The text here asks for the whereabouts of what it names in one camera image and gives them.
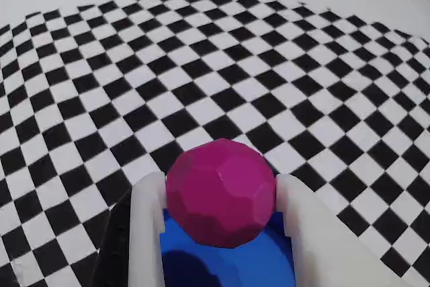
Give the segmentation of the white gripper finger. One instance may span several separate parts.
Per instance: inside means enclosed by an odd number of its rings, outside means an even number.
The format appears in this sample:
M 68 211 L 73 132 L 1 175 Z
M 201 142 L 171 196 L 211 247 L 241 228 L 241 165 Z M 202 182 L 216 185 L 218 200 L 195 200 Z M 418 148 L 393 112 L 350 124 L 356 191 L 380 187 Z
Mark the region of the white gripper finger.
M 276 181 L 276 208 L 292 240 L 297 286 L 403 285 L 309 187 L 289 174 Z

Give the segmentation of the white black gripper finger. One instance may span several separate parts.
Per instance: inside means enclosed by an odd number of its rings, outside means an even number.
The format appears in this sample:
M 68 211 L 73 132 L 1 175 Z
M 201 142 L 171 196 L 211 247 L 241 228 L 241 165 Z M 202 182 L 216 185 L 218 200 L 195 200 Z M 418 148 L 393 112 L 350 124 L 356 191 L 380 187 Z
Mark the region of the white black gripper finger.
M 163 172 L 144 176 L 110 211 L 93 286 L 164 286 L 160 234 L 167 208 Z

